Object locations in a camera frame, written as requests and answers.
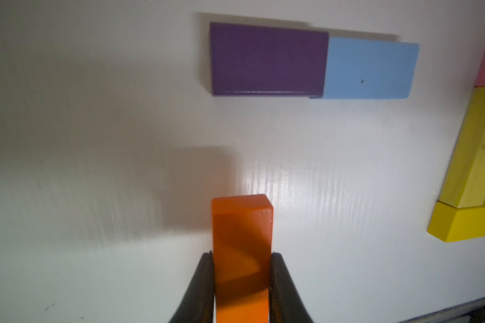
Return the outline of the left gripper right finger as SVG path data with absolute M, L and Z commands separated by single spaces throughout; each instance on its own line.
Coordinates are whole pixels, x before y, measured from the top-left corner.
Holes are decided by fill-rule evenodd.
M 271 255 L 269 321 L 313 323 L 296 290 L 283 256 L 277 252 Z

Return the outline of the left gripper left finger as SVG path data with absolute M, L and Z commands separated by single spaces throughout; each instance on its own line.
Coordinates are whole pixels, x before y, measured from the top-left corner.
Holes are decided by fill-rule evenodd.
M 214 259 L 212 251 L 210 251 L 202 254 L 170 323 L 213 323 L 214 295 Z

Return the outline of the orange long block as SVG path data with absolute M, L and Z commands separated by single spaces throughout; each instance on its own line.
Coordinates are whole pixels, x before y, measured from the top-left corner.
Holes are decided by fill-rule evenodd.
M 217 322 L 267 322 L 273 206 L 265 195 L 211 203 Z

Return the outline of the yellow block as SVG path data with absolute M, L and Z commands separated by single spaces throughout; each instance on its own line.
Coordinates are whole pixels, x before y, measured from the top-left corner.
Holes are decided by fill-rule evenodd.
M 443 242 L 485 237 L 485 202 L 465 208 L 437 202 L 427 232 Z

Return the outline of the long yellow-green block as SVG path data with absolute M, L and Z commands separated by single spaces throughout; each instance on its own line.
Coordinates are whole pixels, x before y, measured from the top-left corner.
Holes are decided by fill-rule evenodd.
M 456 208 L 485 200 L 485 87 L 473 90 L 439 201 Z

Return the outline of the light blue block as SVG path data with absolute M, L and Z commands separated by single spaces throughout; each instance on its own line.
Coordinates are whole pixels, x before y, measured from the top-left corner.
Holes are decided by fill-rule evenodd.
M 322 99 L 409 97 L 420 45 L 330 37 Z

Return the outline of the purple block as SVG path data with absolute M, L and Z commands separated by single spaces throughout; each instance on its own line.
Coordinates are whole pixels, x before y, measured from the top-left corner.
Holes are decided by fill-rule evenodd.
M 215 96 L 323 94 L 327 32 L 241 24 L 210 24 Z

